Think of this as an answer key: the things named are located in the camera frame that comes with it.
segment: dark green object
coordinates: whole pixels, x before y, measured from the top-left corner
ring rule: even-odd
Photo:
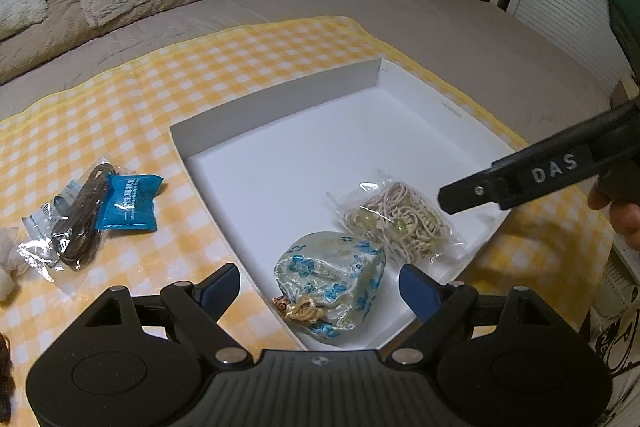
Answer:
[[[609,24],[636,79],[640,79],[640,0],[608,0]]]

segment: beige cord knot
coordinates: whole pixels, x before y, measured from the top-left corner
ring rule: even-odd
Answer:
[[[308,295],[300,297],[295,304],[292,304],[284,295],[271,299],[271,302],[285,319],[304,325],[315,324],[324,317],[324,310],[318,308],[316,300]]]

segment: white box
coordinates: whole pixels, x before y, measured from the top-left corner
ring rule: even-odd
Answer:
[[[171,127],[193,184],[238,263],[273,310],[273,267],[303,235],[340,230],[327,197],[382,169],[436,201],[439,187],[513,152],[439,92],[388,60],[304,76],[219,105]],[[476,253],[507,212],[490,203],[449,216]],[[367,320],[331,345],[386,344],[414,318],[387,266]]]

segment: bundle of string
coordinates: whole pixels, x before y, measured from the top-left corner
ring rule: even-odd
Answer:
[[[14,381],[11,378],[11,350],[9,340],[0,333],[0,422],[11,419],[11,401],[14,392]]]
[[[393,182],[358,208],[344,214],[345,225],[356,235],[379,243],[388,259],[417,263],[440,254],[451,229],[420,193]]]
[[[100,239],[95,230],[98,210],[109,190],[108,176],[115,173],[109,163],[98,165],[69,207],[68,216],[54,225],[51,243],[66,265],[79,269],[94,254]]]

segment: brown cable bundle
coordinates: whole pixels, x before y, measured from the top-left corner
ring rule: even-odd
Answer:
[[[51,243],[66,265],[80,268],[94,254],[100,237],[95,230],[98,210],[109,190],[108,176],[115,173],[109,163],[98,165],[78,192],[68,216],[54,225]]]
[[[10,397],[14,392],[14,380],[11,378],[11,349],[9,340],[0,333],[0,422],[11,419]]]

